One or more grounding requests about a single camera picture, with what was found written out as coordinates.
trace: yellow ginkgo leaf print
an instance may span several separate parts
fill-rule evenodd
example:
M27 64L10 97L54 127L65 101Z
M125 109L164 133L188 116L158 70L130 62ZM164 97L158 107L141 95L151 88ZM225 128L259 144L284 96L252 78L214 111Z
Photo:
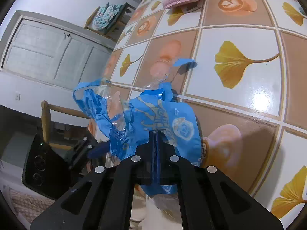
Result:
M246 58L237 47L230 41L224 41L219 52L215 55L214 70L226 88L234 88L242 79L245 68L252 63L264 63L279 56L265 60L251 60Z
M173 9L172 13L169 15L167 19L167 23L169 26L174 25L185 13L182 11L180 7L176 7Z
M283 187L280 192L283 197L274 200L271 213L277 218L280 219L285 216L296 205L307 202L307 200L303 200L306 176L307 168L303 166L293 179Z
M294 7L292 7L289 3L284 2L282 5L282 8L284 9L285 13L290 16L290 18L297 24L302 26L303 25L303 19L305 18L298 12Z
M128 54L122 62L122 66L120 67L120 77L124 76L124 74L128 70L128 67L130 67L131 64L137 62L140 58L138 58L136 61L131 62L130 54Z
M156 1L152 6L151 6L151 11L155 10L159 5L160 5L160 1Z

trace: white wall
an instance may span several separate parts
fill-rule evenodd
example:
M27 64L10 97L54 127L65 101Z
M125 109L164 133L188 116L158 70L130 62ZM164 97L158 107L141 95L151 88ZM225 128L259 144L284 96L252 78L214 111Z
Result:
M52 16L83 27L87 18L98 7L106 3L124 4L137 7L133 0L16 0L0 25L2 37L16 10L25 10ZM19 92L20 101L15 100ZM72 98L72 92L60 87L34 82L10 73L0 72L0 104L35 117L41 117L41 102L46 100L71 109L79 109ZM88 120L53 112L51 120L60 123L87 126Z

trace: teal patterned fabric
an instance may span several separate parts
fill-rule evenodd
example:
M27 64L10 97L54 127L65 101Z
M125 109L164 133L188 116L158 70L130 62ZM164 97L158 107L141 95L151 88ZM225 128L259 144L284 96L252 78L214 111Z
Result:
M107 3L105 6L101 7L97 12L93 26L96 30L103 30L110 23L111 19L119 12L122 5L116 5Z

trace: chair backrest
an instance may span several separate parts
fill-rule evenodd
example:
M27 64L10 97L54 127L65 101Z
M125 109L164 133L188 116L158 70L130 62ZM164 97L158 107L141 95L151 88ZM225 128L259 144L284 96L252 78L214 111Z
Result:
M49 144L51 147L54 148L60 148L60 149L66 149L69 150L71 147L70 146L65 146L65 145L60 145L60 144L50 144L49 139L50 139L50 122L51 122L51 114L50 110L57 111L60 113L68 114L71 116L76 116L76 117L81 117L81 118L86 118L90 119L88 116L86 116L83 112L57 106L57 105L52 105L48 104L47 101L43 101L41 103L42 111L41 111L41 123L42 123L42 128L43 128L43 138L44 142Z

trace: wooden chair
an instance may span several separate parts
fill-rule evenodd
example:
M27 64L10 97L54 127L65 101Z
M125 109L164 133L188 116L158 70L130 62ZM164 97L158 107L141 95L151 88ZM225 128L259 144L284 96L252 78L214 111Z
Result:
M84 25L84 29L89 29L89 30L91 30L91 31L93 31L93 32L95 32L95 33L97 33L97 34L100 34L100 35L102 35L102 36L104 36L104 37L106 37L106 38L111 39L111 40L114 41L114 42L117 42L117 40L116 40L116 39L113 39L112 37L110 37L109 34L110 34L111 32L113 32L113 30L114 30L116 27L125 27L125 26L127 25L127 23L124 23L124 22L122 21L122 18L123 18L123 16L125 15L127 9L129 9L129 8L131 8L131 9L133 9L133 10L136 10L135 7L131 6L131 5L128 4L128 3L125 3L125 4L121 7L121 9L120 9L120 11L117 13L117 15L115 15L114 18L111 19L109 25L108 25L106 28L104 28L102 31L98 31L98 30L95 30L94 28L92 28L91 23L93 22L93 19L95 18L95 16L96 16L98 10L100 9L100 6L99 6L99 7L96 8L96 10L91 14L91 16L87 19L87 21L86 21L86 23L85 23L85 25Z
M43 128L43 138L44 142L49 144L53 148L57 149L63 149L63 150L70 150L72 147L67 146L67 145L62 145L62 144L54 144L50 143L50 122L51 122L51 114L50 110L60 112L60 113L65 113L71 116L76 116L76 117L81 117L81 118L86 118L89 119L83 112L73 110L73 109L68 109L65 107L57 106L57 105L52 105L48 104L47 101L43 101L41 103L42 111L41 111L41 123L42 123L42 128Z

